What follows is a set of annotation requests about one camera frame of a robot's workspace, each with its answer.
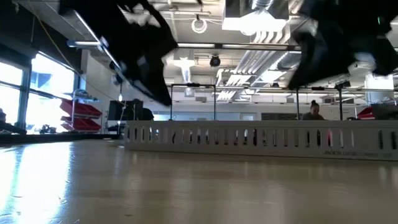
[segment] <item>wooden floor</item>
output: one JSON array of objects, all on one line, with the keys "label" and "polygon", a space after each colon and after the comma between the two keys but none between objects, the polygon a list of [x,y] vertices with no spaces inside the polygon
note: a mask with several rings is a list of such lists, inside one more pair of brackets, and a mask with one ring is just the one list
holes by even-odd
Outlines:
[{"label": "wooden floor", "polygon": [[0,148],[0,223],[398,223],[398,163]]}]

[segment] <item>security camera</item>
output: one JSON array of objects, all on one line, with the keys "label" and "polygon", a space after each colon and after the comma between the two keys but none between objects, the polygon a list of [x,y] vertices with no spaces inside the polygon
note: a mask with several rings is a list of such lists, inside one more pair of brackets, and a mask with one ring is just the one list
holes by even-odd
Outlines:
[{"label": "security camera", "polygon": [[219,67],[220,63],[221,63],[221,60],[218,57],[218,55],[211,56],[211,59],[210,59],[210,66],[211,67]]}]

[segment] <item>ceiling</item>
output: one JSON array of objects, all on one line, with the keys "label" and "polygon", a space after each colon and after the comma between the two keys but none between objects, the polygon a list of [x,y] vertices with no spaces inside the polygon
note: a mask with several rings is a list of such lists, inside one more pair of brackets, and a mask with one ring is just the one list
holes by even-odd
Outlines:
[{"label": "ceiling", "polygon": [[[174,34],[177,42],[191,42],[191,43],[253,43],[258,41],[256,35],[248,36],[242,32],[235,30],[223,30],[221,24],[224,19],[224,11],[226,10],[225,1],[229,0],[204,0],[203,8],[196,3],[196,0],[171,0],[171,6],[174,13],[167,12],[168,2],[166,0],[151,1],[157,9],[162,9],[164,17],[166,18],[169,26]],[[94,40],[84,25],[80,22],[77,17],[60,17],[57,14],[58,0],[19,0],[17,1],[28,10],[37,14],[37,16],[58,30],[61,34],[70,40]],[[290,40],[290,32],[298,26],[306,26],[308,23],[303,23],[303,20],[295,15],[302,0],[274,0],[273,4],[283,5],[286,4],[289,8],[289,20],[286,26],[280,32],[265,32],[262,43],[266,44],[294,44]],[[192,21],[195,18],[196,13],[202,13],[205,15],[200,18],[208,19],[207,30],[198,34],[192,29]],[[126,14],[126,18],[129,20],[141,21],[146,15],[134,16]],[[398,47],[398,21],[393,23],[393,31],[389,34],[388,38],[395,47]],[[209,61],[212,55],[217,54],[221,59],[221,65],[218,68],[210,67]],[[91,55],[100,63],[106,67],[110,63],[110,59],[98,50],[92,50]],[[174,83],[183,82],[181,75],[181,69],[174,65],[173,54],[167,57],[167,66],[165,69],[164,76],[166,80]],[[242,73],[251,72],[251,77],[240,77],[240,81],[235,83],[230,82],[229,85],[251,85],[251,86],[267,86],[267,81],[262,81],[261,75],[267,74],[272,66],[278,62],[290,66],[287,70],[279,72],[280,75],[276,76],[273,82],[277,82],[280,86],[287,84],[289,77],[292,75],[292,67],[298,64],[300,60],[300,54],[290,54],[289,52],[256,52],[246,50],[217,50],[217,49],[205,49],[205,50],[194,50],[194,61],[195,66],[191,67],[192,80],[198,83],[204,84],[215,84],[217,82],[217,73],[219,69],[232,70],[244,67],[244,60],[247,61],[246,68],[243,68]],[[224,85],[228,85],[229,79],[233,73],[230,71],[223,73]],[[318,83],[314,83],[315,86],[326,86],[335,80],[346,78],[344,76],[337,77],[334,80],[323,80]],[[362,86],[364,85],[364,75],[359,73],[349,78],[351,85]],[[239,98],[239,91],[232,93],[231,98],[226,100],[233,100]]]}]

